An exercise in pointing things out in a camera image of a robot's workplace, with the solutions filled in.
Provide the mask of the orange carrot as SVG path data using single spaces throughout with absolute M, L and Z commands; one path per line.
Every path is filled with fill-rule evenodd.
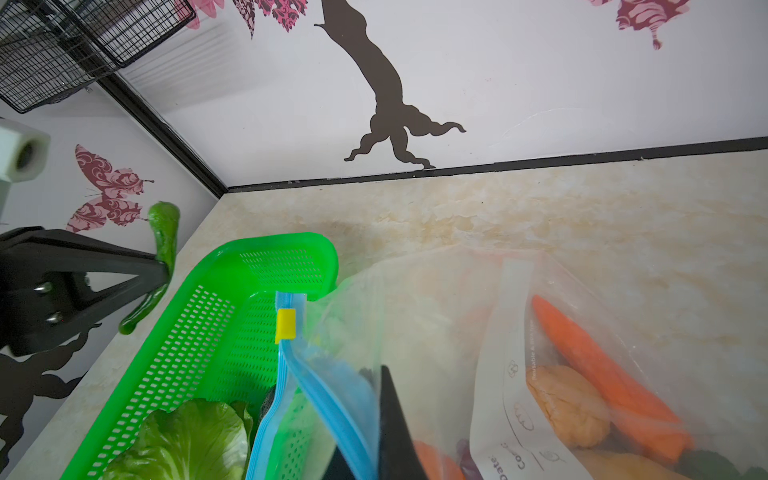
M 677 463 L 684 450 L 693 446 L 682 420 L 553 304 L 535 295 L 532 307 L 557 351 L 597 389 L 612 410 L 618 430 L 643 455 L 668 464 Z

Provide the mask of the napa cabbage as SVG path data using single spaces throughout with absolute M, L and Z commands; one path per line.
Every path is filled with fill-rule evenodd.
M 258 421 L 242 401 L 189 400 L 157 410 L 104 479 L 243 479 Z

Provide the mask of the orange small pumpkin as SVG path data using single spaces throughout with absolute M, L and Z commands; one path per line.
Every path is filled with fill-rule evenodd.
M 415 440 L 413 446 L 429 480 L 465 479 L 459 465 L 439 449 L 419 440 Z

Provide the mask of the green plastic basket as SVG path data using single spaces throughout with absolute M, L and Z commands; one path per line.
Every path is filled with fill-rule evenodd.
M 65 479 L 99 479 L 156 411 L 204 398 L 258 408 L 277 377 L 279 292 L 316 300 L 336 285 L 338 256 L 321 234 L 234 240 L 191 270 L 96 417 Z

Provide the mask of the clear zip top bag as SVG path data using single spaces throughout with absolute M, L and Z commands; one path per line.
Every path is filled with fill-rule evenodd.
M 535 295 L 682 420 L 693 446 L 677 463 L 643 455 L 609 407 L 611 431 L 597 446 L 557 438 L 526 372 L 571 366 L 539 324 Z M 275 306 L 278 378 L 250 479 L 325 479 L 337 446 L 320 417 L 320 374 L 330 364 L 370 374 L 375 397 L 388 366 L 413 442 L 458 464 L 457 442 L 467 439 L 483 479 L 593 479 L 576 450 L 643 456 L 688 479 L 767 475 L 767 359 L 745 331 L 724 345 L 623 322 L 543 253 L 415 254 L 373 265 L 316 300 L 278 293 Z

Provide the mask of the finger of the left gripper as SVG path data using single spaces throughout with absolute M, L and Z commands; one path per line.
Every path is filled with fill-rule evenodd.
M 3 233 L 1 346 L 15 356 L 50 350 L 169 280 L 149 253 L 61 229 Z

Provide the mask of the green chili pepper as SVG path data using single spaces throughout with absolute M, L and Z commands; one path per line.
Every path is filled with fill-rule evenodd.
M 131 334 L 138 324 L 147 317 L 165 295 L 172 279 L 176 257 L 180 223 L 180 209 L 170 202 L 157 202 L 148 211 L 148 223 L 152 230 L 156 254 L 155 260 L 162 263 L 167 271 L 165 283 L 149 293 L 119 324 L 122 335 Z

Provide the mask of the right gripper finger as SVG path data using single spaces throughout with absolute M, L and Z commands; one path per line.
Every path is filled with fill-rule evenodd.
M 425 479 L 388 366 L 380 369 L 379 396 L 371 375 L 344 364 L 320 374 L 320 417 L 337 441 L 325 479 Z

